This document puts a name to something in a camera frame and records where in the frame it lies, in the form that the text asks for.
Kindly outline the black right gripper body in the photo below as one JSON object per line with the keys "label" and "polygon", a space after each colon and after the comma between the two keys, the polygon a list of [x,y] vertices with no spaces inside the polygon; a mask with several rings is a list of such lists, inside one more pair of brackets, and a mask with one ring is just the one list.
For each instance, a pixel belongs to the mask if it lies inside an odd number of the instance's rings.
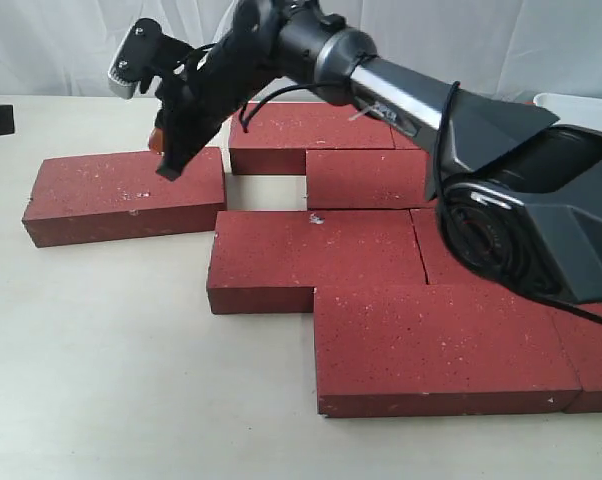
{"label": "black right gripper body", "polygon": [[281,76],[275,59],[283,24],[281,1],[240,1],[229,30],[200,67],[164,83],[155,128],[162,132],[157,174],[174,181],[220,131],[223,123]]}

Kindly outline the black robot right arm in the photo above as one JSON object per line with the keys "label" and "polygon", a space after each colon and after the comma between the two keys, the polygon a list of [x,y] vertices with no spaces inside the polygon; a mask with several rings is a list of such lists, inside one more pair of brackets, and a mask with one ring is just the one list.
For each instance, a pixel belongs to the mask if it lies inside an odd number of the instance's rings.
{"label": "black robot right arm", "polygon": [[159,77],[158,172],[174,180],[253,96],[286,77],[352,105],[425,150],[445,246],[473,273],[537,301],[602,303],[602,132],[493,100],[382,58],[315,1],[242,1],[229,31],[193,47],[152,20],[132,32]]}

